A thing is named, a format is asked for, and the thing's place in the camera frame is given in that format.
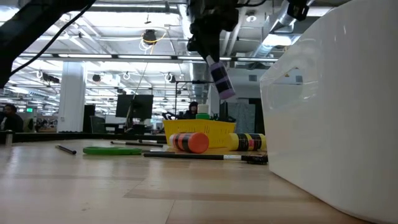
computer monitor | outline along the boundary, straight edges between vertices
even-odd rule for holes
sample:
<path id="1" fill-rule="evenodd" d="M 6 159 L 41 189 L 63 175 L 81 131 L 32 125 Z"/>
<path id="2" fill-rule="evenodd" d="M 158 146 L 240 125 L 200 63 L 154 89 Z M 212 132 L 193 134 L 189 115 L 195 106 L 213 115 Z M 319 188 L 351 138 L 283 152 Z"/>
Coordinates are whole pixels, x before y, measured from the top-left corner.
<path id="1" fill-rule="evenodd" d="M 132 107 L 132 118 L 151 119 L 152 105 L 154 104 L 153 95 L 118 95 L 116 105 L 116 117 L 125 118 L 129 107 Z"/>

green object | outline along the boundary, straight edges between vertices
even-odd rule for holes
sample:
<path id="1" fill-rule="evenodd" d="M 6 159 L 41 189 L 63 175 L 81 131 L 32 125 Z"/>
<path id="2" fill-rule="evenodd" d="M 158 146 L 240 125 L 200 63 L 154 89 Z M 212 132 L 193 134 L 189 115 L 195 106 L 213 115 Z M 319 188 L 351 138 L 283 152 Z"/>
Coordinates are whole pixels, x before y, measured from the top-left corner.
<path id="1" fill-rule="evenodd" d="M 85 154 L 90 155 L 141 155 L 142 149 L 139 148 L 124 148 L 124 147 L 85 147 L 83 149 Z"/>
<path id="2" fill-rule="evenodd" d="M 210 115 L 206 113 L 197 114 L 197 119 L 210 119 Z"/>

orange marker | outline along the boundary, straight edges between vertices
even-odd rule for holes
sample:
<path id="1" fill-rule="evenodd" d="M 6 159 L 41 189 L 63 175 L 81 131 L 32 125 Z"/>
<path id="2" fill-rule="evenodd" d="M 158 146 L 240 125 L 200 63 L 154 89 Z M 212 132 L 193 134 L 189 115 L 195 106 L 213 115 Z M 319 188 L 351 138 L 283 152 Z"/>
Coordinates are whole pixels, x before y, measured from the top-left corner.
<path id="1" fill-rule="evenodd" d="M 203 133 L 180 133 L 170 136 L 174 148 L 190 153 L 204 153 L 209 148 L 209 138 Z"/>

person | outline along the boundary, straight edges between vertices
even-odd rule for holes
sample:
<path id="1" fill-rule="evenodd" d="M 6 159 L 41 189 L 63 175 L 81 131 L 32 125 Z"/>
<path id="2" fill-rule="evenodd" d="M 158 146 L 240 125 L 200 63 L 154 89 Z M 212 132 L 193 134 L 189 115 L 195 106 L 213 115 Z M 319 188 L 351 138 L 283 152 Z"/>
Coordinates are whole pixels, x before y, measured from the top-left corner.
<path id="1" fill-rule="evenodd" d="M 196 119 L 198 113 L 198 102 L 191 102 L 189 104 L 189 110 L 187 110 L 184 114 L 185 119 Z"/>
<path id="2" fill-rule="evenodd" d="M 17 108 L 14 105 L 4 106 L 4 119 L 1 121 L 1 130 L 12 130 L 15 132 L 23 132 L 24 121 L 17 114 Z"/>

yellow basket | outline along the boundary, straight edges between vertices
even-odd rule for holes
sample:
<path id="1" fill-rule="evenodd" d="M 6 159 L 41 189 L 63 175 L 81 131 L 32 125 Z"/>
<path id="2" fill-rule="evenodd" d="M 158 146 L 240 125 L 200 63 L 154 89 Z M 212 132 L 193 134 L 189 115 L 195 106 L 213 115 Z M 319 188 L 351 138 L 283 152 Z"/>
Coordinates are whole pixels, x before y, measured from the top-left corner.
<path id="1" fill-rule="evenodd" d="M 163 124 L 169 146 L 172 134 L 200 132 L 209 137 L 209 148 L 226 147 L 228 134 L 235 130 L 235 123 L 203 119 L 163 121 Z"/>

